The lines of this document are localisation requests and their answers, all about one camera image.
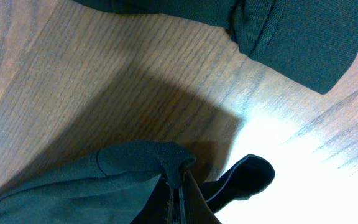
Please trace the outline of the black leggings with red waistband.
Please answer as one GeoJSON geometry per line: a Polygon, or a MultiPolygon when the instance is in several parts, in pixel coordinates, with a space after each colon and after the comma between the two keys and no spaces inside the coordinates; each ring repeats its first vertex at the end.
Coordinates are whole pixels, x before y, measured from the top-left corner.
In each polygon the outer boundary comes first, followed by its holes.
{"type": "Polygon", "coordinates": [[[0,223],[358,223],[358,1],[0,1],[0,223]]]}

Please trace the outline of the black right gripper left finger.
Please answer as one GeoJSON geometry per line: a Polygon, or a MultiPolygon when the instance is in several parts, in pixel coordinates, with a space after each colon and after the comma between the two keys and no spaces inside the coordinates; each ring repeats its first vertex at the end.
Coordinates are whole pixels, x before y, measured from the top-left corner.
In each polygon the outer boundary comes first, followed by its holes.
{"type": "Polygon", "coordinates": [[[153,189],[147,203],[131,224],[172,224],[174,189],[163,175],[153,189]]]}

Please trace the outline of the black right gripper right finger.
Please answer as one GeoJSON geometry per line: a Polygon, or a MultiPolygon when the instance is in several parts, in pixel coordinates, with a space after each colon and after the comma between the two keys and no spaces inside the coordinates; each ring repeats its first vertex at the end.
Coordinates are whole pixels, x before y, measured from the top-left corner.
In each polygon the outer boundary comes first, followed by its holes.
{"type": "Polygon", "coordinates": [[[178,190],[180,224],[221,224],[205,202],[190,171],[185,171],[178,190]]]}

